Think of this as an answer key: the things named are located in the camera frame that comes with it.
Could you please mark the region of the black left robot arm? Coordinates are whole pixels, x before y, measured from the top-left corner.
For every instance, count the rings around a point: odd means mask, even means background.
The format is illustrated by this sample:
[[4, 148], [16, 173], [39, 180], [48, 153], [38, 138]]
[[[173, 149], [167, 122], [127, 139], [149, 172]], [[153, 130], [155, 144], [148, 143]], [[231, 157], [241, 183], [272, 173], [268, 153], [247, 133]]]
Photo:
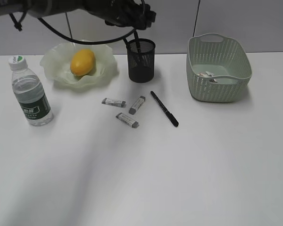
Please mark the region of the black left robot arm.
[[74, 10], [84, 10], [103, 19], [107, 25], [146, 30], [155, 22], [150, 5], [133, 0], [0, 0], [0, 16], [26, 12], [42, 18]]

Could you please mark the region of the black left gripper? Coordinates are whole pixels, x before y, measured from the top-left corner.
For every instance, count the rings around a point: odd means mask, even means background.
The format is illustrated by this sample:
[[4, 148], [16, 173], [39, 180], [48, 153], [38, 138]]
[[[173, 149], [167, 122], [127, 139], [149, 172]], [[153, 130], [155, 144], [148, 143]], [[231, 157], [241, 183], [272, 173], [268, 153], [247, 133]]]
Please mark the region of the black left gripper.
[[133, 0], [86, 0], [84, 9], [107, 25], [137, 30], [146, 30], [156, 19], [156, 12], [144, 1], [137, 4]]

